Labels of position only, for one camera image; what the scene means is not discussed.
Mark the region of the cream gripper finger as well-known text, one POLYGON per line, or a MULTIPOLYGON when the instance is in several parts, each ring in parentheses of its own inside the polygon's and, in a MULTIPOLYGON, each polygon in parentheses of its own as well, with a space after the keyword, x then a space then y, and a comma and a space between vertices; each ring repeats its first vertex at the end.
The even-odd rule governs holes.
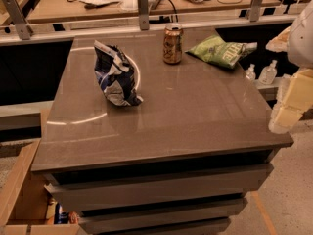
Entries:
POLYGON ((286 52, 288 49, 288 39, 290 36, 291 27, 288 26, 281 33, 279 33, 276 37, 271 39, 266 44, 266 49, 272 52, 286 52))
POLYGON ((313 106, 313 70, 300 69, 294 75, 284 74, 276 99, 268 127, 273 133, 284 134, 313 106))

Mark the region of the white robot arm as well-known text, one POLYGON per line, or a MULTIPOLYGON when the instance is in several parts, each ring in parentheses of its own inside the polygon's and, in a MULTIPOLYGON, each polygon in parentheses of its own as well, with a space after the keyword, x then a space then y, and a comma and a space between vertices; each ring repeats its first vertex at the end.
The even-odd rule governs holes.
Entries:
POLYGON ((266 49, 286 52, 288 60, 299 67, 280 82, 269 121, 269 130, 284 134, 313 106, 313 1, 302 10, 290 27, 270 40, 266 49))

